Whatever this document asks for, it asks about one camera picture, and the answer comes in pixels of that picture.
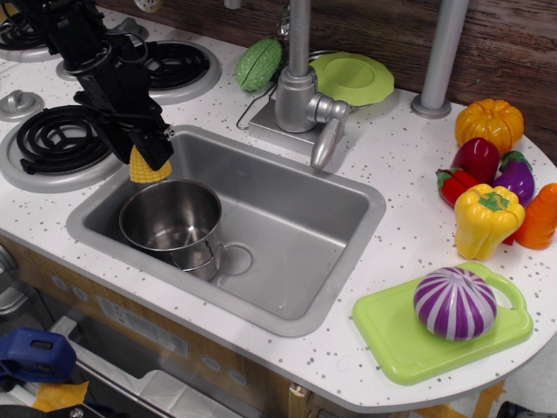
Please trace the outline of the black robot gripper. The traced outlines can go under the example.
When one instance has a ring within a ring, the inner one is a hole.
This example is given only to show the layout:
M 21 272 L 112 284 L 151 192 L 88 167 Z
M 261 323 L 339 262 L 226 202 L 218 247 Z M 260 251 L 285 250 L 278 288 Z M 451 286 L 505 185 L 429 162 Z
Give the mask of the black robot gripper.
M 101 139 L 122 162 L 131 149 L 153 170 L 174 153 L 160 106 L 150 97 L 151 79 L 131 38 L 108 30 L 92 1 L 49 1 L 43 23 L 50 46 L 82 90 L 74 99 L 89 113 Z

